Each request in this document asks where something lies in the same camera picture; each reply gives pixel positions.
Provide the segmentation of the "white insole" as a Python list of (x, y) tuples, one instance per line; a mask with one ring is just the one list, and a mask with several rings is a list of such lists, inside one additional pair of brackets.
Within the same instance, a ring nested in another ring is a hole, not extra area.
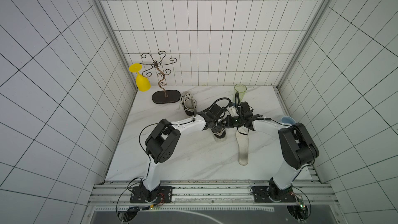
[(238, 144), (238, 162), (242, 166), (246, 166), (249, 161), (249, 137), (248, 133), (237, 129), (236, 140)]

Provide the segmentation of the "black white sneaker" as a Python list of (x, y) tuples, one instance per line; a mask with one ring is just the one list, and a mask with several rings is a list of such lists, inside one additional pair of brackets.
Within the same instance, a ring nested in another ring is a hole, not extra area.
[(188, 116), (193, 116), (197, 112), (197, 101), (189, 91), (186, 91), (181, 95), (181, 104), (184, 112)]
[(214, 139), (216, 142), (224, 142), (226, 140), (226, 131), (224, 128), (221, 128), (218, 132), (212, 130)]

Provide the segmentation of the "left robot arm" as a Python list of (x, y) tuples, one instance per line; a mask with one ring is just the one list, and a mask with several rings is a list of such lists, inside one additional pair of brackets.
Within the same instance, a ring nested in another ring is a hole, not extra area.
[(157, 123), (145, 140), (145, 152), (150, 164), (145, 179), (140, 183), (142, 198), (147, 202), (153, 202), (157, 198), (160, 193), (160, 179), (156, 166), (172, 156), (182, 135), (187, 136), (197, 131), (210, 130), (217, 142), (223, 141), (226, 136), (226, 127), (221, 122), (226, 118), (228, 108), (231, 106), (230, 102), (223, 107), (213, 102), (203, 111), (194, 112), (190, 118), (174, 122), (162, 119)]

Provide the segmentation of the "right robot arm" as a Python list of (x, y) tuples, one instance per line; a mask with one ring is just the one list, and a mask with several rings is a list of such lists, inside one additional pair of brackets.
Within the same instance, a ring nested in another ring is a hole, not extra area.
[(265, 194), (272, 202), (284, 201), (293, 195), (293, 181), (306, 166), (311, 165), (319, 156), (319, 150), (301, 123), (283, 123), (262, 115), (254, 115), (247, 102), (230, 103), (227, 115), (221, 125), (224, 128), (236, 128), (238, 143), (238, 162), (248, 164), (249, 131), (261, 132), (279, 138), (284, 162), (278, 172), (269, 180)]

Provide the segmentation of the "green transparent cup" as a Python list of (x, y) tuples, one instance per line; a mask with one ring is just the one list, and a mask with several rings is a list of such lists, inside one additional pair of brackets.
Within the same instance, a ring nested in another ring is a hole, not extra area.
[(243, 98), (247, 92), (247, 87), (244, 84), (236, 84), (234, 86), (235, 93), (238, 94), (239, 100), (242, 102)]

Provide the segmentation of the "black metal cup rack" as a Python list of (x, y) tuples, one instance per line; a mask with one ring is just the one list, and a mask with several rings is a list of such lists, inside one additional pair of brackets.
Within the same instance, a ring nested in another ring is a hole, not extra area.
[(168, 63), (163, 63), (164, 58), (167, 55), (166, 51), (159, 51), (158, 55), (160, 56), (160, 60), (155, 60), (150, 53), (143, 53), (141, 54), (141, 58), (145, 59), (150, 57), (152, 60), (151, 63), (141, 63), (141, 65), (150, 66), (147, 70), (143, 71), (143, 76), (149, 78), (152, 75), (151, 70), (155, 69), (157, 72), (157, 76), (160, 78), (158, 81), (158, 86), (161, 88), (160, 91), (155, 92), (152, 95), (152, 101), (155, 104), (169, 104), (169, 103), (176, 103), (181, 99), (181, 93), (178, 90), (166, 90), (166, 82), (165, 77), (166, 75), (171, 74), (171, 70), (169, 68), (164, 68), (165, 66), (172, 65), (177, 62), (176, 58), (171, 57)]

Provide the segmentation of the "blue mug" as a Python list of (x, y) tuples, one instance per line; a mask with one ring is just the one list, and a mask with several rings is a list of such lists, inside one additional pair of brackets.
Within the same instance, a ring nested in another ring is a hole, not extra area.
[(292, 117), (284, 116), (281, 119), (281, 123), (284, 123), (284, 124), (296, 124), (296, 121)]

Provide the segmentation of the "yellow plastic wine glass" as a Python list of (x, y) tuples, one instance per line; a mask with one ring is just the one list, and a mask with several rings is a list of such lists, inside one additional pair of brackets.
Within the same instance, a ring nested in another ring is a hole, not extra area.
[(129, 71), (131, 73), (136, 73), (135, 82), (138, 87), (138, 90), (141, 92), (146, 92), (151, 88), (151, 84), (147, 77), (144, 77), (142, 74), (140, 74), (141, 69), (142, 65), (140, 63), (132, 64), (129, 67)]

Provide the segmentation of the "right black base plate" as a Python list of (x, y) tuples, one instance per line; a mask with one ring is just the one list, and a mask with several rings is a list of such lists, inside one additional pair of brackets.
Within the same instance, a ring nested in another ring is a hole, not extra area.
[(280, 190), (278, 187), (253, 186), (250, 192), (256, 203), (295, 203), (292, 188)]

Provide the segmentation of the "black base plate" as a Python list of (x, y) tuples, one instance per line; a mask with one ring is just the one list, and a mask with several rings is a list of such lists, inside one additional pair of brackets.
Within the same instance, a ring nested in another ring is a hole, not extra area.
[(256, 203), (295, 203), (292, 188), (280, 190), (278, 187), (253, 186), (250, 192)]
[(147, 190), (144, 186), (133, 187), (130, 203), (171, 203), (173, 187), (158, 186), (153, 191)]

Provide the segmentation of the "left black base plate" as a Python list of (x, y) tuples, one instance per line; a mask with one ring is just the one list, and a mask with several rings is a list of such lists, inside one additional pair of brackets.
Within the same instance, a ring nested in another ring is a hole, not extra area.
[(130, 203), (171, 203), (173, 187), (158, 186), (153, 191), (147, 190), (144, 186), (133, 187)]

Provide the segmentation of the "aluminium mounting rail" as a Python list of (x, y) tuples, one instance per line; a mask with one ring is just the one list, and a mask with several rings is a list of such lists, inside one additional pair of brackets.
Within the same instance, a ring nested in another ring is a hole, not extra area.
[[(126, 209), (129, 206), (148, 206), (148, 203), (130, 203), (133, 187), (139, 184), (111, 181), (94, 186), (89, 198), (90, 205), (111, 206)], [(299, 180), (293, 184), (295, 203), (256, 203), (250, 192), (253, 186), (268, 186), (267, 181), (163, 181), (161, 186), (173, 187), (171, 203), (158, 203), (163, 208), (177, 206), (247, 206), (288, 205), (302, 202), (317, 204), (337, 203), (337, 197), (328, 184), (311, 180)]]

